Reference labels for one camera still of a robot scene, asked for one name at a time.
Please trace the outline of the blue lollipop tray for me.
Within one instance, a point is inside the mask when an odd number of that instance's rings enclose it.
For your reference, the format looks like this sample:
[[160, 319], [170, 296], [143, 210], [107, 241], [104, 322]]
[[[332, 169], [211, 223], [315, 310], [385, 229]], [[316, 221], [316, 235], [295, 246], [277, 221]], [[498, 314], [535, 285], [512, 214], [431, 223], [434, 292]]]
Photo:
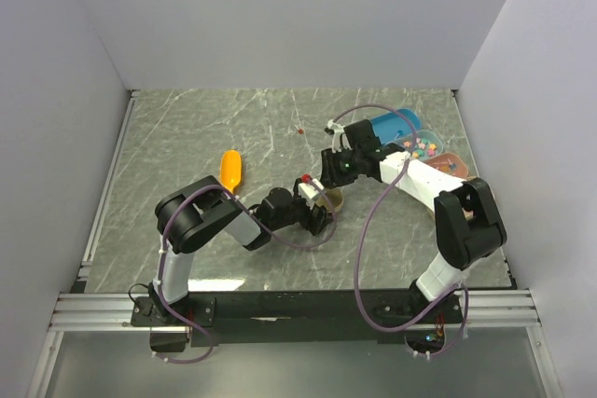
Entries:
[[[421, 120], [413, 111], [408, 108], [400, 108], [398, 112], [408, 120], [416, 131], [422, 128]], [[407, 121], [391, 112], [371, 118], [369, 121], [381, 144], [389, 144], [411, 135], [411, 129]]]

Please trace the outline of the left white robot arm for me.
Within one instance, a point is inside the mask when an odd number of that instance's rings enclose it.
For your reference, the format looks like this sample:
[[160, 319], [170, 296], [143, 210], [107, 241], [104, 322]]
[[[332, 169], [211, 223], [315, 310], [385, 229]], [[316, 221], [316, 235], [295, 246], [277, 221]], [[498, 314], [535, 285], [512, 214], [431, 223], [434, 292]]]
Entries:
[[162, 199], [155, 208], [160, 233], [158, 271], [148, 285], [153, 313], [167, 325], [180, 323], [189, 302], [188, 280], [194, 254], [221, 232], [244, 249], [255, 251], [278, 240], [284, 245], [311, 250], [275, 235], [299, 225], [312, 235], [336, 230], [337, 211], [323, 185], [304, 175], [292, 190], [272, 189], [258, 204], [245, 207], [213, 176], [207, 176]]

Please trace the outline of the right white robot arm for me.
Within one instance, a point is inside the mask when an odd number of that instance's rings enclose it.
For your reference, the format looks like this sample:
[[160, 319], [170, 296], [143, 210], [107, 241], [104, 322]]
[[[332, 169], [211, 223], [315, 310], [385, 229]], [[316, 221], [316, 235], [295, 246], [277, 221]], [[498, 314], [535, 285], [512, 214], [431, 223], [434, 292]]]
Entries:
[[413, 283], [410, 314], [429, 323], [442, 311], [440, 295], [461, 281], [481, 258], [507, 241], [489, 185], [441, 172], [399, 144], [383, 144], [367, 120], [343, 127], [330, 120], [332, 146], [322, 151], [320, 182], [327, 188], [353, 183], [361, 175], [392, 185], [422, 203], [435, 217], [438, 254]]

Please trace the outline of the beige round jar lid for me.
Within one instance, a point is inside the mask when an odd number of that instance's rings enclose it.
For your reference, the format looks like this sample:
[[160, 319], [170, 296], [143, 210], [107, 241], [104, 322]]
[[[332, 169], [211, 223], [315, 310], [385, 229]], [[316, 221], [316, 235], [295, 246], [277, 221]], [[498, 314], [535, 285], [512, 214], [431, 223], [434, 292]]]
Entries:
[[319, 207], [325, 207], [329, 212], [334, 210], [335, 213], [339, 213], [344, 202], [343, 195], [340, 188], [325, 188], [325, 196], [320, 196], [316, 201], [316, 205]]

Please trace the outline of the yellow plastic scoop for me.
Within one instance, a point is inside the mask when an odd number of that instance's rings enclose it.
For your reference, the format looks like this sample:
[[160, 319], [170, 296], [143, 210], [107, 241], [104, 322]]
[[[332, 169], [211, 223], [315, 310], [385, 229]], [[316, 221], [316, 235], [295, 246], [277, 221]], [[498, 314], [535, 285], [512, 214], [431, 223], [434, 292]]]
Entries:
[[233, 193], [243, 180], [243, 160], [241, 154], [234, 149], [226, 151], [220, 162], [219, 182]]

